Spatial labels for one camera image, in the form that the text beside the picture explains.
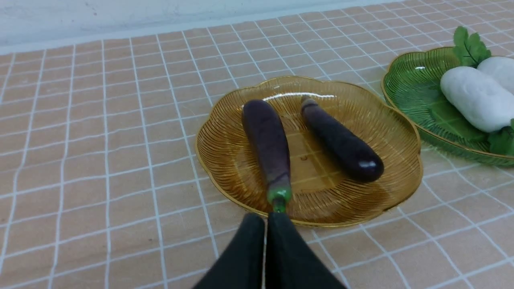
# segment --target eggplant stem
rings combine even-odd
[[[286,200],[283,197],[276,197],[273,199],[273,212],[284,213],[286,211]]]

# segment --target green leaf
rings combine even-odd
[[[468,29],[458,26],[453,34],[453,53],[462,66],[477,67],[482,61],[491,57],[491,51],[480,40],[478,33],[469,35]]]
[[[489,151],[493,154],[514,155],[514,118],[510,126],[489,134]]]

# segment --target eggplant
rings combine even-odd
[[[384,172],[382,159],[373,149],[309,96],[302,97],[305,123],[349,177],[363,183],[374,182]]]
[[[243,106],[241,119],[267,187],[266,198],[275,212],[284,212],[292,195],[291,168],[280,117],[266,101],[250,100]]]

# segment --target green glass plate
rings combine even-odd
[[[400,55],[382,78],[385,99],[407,115],[426,142],[484,164],[514,165],[514,156],[490,153],[488,134],[473,127],[441,92],[441,77],[457,66],[452,47]]]

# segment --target white radish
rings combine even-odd
[[[482,61],[477,69],[514,94],[514,59],[504,56],[490,57]]]
[[[514,95],[475,68],[459,66],[448,70],[440,86],[448,101],[483,132],[509,126],[514,118]]]

